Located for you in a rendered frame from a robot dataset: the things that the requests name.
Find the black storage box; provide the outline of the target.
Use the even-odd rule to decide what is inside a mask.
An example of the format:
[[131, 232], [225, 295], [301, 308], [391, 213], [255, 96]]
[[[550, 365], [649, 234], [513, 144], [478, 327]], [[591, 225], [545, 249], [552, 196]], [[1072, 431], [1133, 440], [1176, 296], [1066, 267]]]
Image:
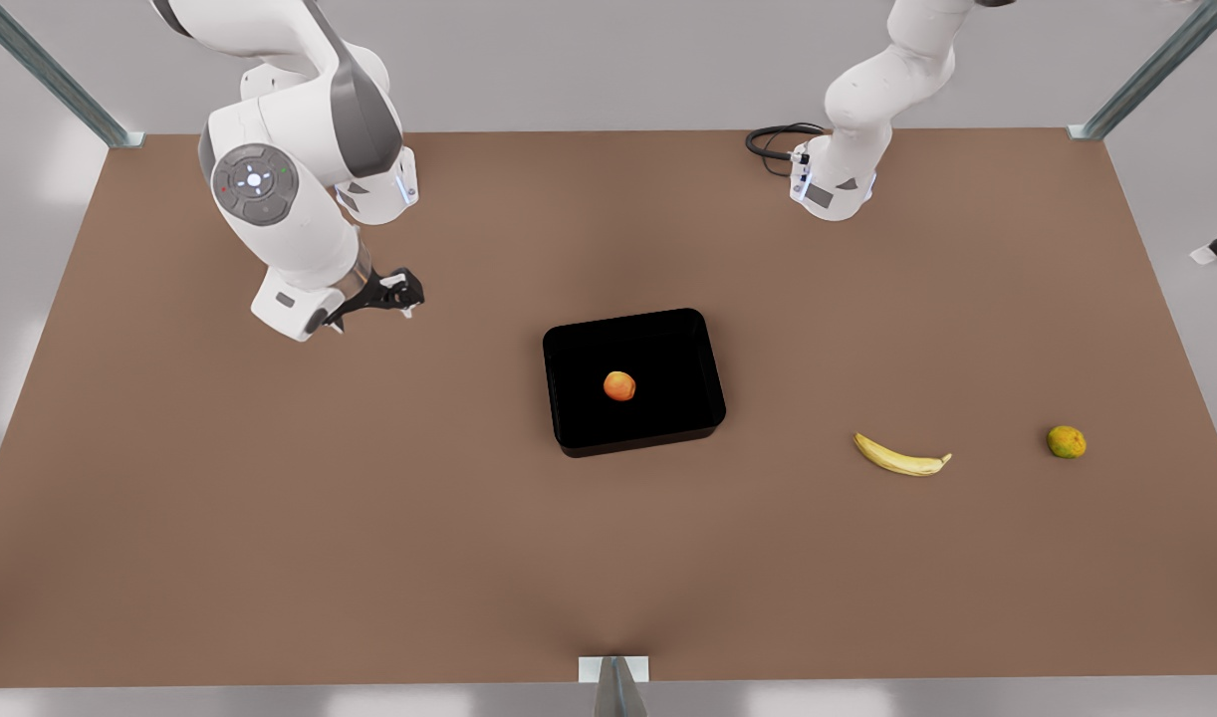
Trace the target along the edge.
[[[565, 324], [542, 337], [553, 432], [565, 455], [601, 455], [701, 439], [727, 418], [703, 314], [691, 308]], [[604, 394], [612, 371], [632, 400]]]

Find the yellow banana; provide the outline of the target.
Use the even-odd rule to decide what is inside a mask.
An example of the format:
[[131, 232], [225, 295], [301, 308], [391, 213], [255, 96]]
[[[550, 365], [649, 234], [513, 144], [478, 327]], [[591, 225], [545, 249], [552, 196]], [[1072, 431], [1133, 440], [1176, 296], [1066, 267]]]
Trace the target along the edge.
[[950, 453], [941, 456], [905, 455], [877, 444], [876, 441], [869, 439], [864, 435], [853, 435], [852, 437], [857, 450], [867, 458], [868, 463], [896, 475], [916, 477], [936, 475], [953, 458]]

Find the silver frame post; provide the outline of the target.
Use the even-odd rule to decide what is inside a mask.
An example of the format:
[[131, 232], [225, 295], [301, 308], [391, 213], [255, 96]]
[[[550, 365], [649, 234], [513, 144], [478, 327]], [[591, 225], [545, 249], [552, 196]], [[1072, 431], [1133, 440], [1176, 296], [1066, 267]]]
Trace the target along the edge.
[[578, 680], [596, 685], [591, 717], [647, 717], [639, 691], [650, 680], [647, 656], [581, 656]]
[[1167, 82], [1180, 65], [1208, 41], [1217, 32], [1217, 0], [1198, 0], [1187, 19], [1163, 41], [1162, 46], [1118, 86], [1094, 114], [1079, 125], [1069, 125], [1067, 135], [1073, 141], [1103, 141], [1118, 128], [1156, 88]]
[[75, 78], [47, 54], [34, 37], [0, 5], [0, 46], [22, 65], [23, 69], [47, 88], [75, 118], [110, 149], [139, 149], [144, 146], [144, 131], [127, 131], [120, 122], [103, 110], [103, 105], [86, 93]]

